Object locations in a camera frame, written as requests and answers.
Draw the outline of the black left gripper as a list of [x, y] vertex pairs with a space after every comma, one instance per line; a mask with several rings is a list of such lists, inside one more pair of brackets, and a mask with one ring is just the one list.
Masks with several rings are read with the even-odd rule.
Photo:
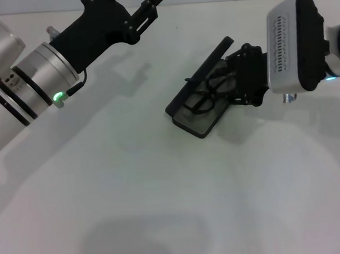
[[158, 18], [156, 7], [163, 2], [145, 0], [131, 15], [116, 0], [80, 1], [83, 14], [50, 42], [77, 73], [115, 43], [136, 44]]

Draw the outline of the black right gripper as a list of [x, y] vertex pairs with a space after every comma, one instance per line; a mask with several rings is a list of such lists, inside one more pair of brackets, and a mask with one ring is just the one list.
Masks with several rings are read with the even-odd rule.
[[[235, 88], [228, 101], [232, 105], [259, 107], [269, 89], [267, 83], [267, 54], [259, 46], [245, 43], [241, 49], [225, 59], [228, 70], [234, 75]], [[214, 101], [210, 97], [193, 97], [184, 107], [190, 111], [211, 110]]]

